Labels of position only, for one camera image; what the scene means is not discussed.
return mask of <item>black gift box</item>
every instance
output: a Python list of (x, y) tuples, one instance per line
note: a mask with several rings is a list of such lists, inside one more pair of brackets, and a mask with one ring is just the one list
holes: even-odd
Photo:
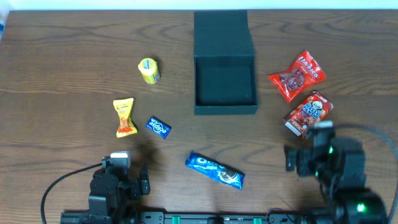
[(254, 47), (247, 11), (194, 13), (195, 114), (254, 114)]

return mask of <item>red snack pouch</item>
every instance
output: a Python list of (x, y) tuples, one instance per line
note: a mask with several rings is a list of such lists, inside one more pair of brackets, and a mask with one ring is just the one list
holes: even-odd
[(307, 51), (300, 54), (287, 71), (269, 76), (288, 103), (306, 87), (325, 78), (325, 73)]
[(322, 94), (314, 91), (285, 119), (285, 126), (297, 136), (305, 137), (308, 128), (323, 119), (333, 109), (330, 103)]

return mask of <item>small blue snack pack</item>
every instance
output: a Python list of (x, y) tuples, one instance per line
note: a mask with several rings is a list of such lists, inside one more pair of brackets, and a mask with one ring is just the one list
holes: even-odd
[(243, 189), (244, 174), (239, 173), (236, 170), (231, 170), (217, 162), (209, 161), (193, 151), (185, 161), (185, 165), (205, 174), (217, 182), (228, 184), (229, 186), (235, 187), (239, 190)]
[(169, 125), (159, 121), (155, 117), (151, 117), (148, 120), (145, 127), (155, 132), (156, 134), (160, 135), (164, 139), (166, 139), (166, 137), (169, 135), (169, 133), (172, 130), (172, 128)]

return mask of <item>snack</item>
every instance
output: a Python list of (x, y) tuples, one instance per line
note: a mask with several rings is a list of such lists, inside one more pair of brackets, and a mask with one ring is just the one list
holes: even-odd
[(144, 58), (138, 65), (138, 69), (142, 73), (142, 77), (148, 84), (155, 84), (160, 79), (159, 69), (155, 60), (151, 58)]
[(307, 51), (300, 54), (287, 71), (269, 76), (288, 103), (306, 87), (325, 78), (325, 73)]
[(244, 174), (227, 168), (217, 162), (209, 161), (194, 152), (191, 152), (189, 158), (185, 161), (185, 165), (205, 174), (217, 182), (227, 184), (239, 190), (243, 189)]
[(118, 112), (120, 120), (120, 126), (118, 128), (118, 131), (116, 132), (116, 137), (118, 138), (128, 136), (129, 134), (137, 133), (137, 129), (136, 127), (134, 127), (130, 118), (133, 102), (133, 98), (113, 101), (114, 109)]
[(160, 135), (164, 139), (166, 139), (169, 133), (172, 131), (172, 128), (169, 125), (161, 122), (155, 117), (151, 117), (145, 127)]
[(323, 119), (333, 109), (330, 103), (322, 94), (314, 91), (285, 119), (285, 126), (297, 136), (305, 137), (308, 128)]

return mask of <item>white wall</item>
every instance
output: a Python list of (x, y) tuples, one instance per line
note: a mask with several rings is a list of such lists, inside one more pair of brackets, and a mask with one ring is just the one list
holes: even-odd
[(398, 9), (398, 0), (0, 0), (15, 10)]

